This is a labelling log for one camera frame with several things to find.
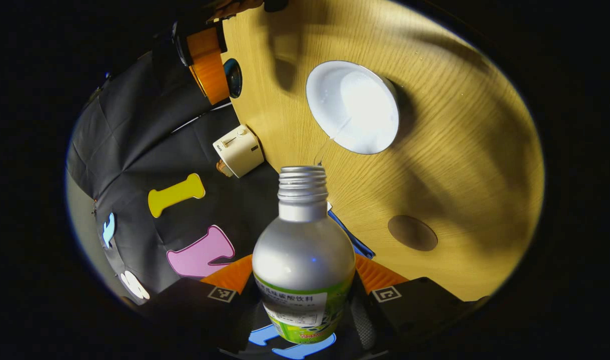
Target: black background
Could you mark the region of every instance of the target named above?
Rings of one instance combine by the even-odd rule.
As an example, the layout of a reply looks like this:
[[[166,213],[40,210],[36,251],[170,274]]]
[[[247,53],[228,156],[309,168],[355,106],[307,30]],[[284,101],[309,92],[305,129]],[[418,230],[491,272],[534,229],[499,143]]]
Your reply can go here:
[[[149,50],[149,35],[189,3],[7,2],[0,13],[0,343],[15,344],[0,346],[1,358],[199,355],[172,346],[85,268],[63,176],[74,121],[105,72]],[[519,270],[485,309],[425,350],[498,358],[608,347],[609,5],[433,2],[463,25],[425,2],[409,4],[506,71],[533,112],[547,171],[543,218]]]

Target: white plate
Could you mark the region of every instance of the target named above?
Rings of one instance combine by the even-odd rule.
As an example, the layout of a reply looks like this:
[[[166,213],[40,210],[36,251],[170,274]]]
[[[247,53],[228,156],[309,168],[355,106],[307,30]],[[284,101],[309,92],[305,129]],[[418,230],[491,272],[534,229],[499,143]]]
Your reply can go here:
[[[375,154],[394,141],[398,132],[396,91],[389,80],[368,68],[348,61],[319,64],[307,78],[306,92],[314,119],[343,148]]]

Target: bottle neck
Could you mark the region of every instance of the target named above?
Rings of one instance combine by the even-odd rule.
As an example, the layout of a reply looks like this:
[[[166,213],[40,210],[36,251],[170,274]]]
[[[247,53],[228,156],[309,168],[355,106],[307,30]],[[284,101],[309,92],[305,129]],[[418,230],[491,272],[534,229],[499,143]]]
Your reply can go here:
[[[280,169],[279,217],[308,223],[327,216],[327,175],[322,166],[285,166]]]

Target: black fabric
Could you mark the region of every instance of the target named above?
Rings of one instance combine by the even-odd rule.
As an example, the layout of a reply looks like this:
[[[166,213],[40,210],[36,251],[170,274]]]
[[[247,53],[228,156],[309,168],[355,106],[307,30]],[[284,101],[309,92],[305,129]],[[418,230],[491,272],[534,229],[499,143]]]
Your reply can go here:
[[[232,106],[211,107],[167,44],[107,82],[74,130],[67,171],[97,199],[99,246],[116,274],[131,271],[152,297],[181,278],[167,251],[186,248],[216,225],[235,255],[213,264],[234,262],[252,253],[255,240],[278,215],[278,174],[271,166],[261,164],[243,178],[216,170],[220,158],[211,144],[239,122]],[[200,176],[206,195],[154,218],[149,191],[183,182],[192,173]],[[112,213],[116,227],[106,247],[103,225]]]

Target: orange object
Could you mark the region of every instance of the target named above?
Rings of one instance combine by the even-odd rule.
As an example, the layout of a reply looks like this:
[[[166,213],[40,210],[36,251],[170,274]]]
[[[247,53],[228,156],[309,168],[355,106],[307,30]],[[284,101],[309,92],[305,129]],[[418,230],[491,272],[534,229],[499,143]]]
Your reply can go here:
[[[362,255],[356,254],[356,270],[360,276],[363,287],[367,294],[373,290],[390,287],[391,285],[401,284],[407,281],[406,278],[398,273],[387,269],[373,260],[369,260]]]
[[[229,96],[227,77],[222,59],[218,32],[211,27],[187,36],[187,47],[193,64],[191,74],[199,85],[202,94],[213,105]]]
[[[215,287],[236,290],[238,294],[242,294],[251,274],[252,256],[247,255],[203,278],[201,281]]]

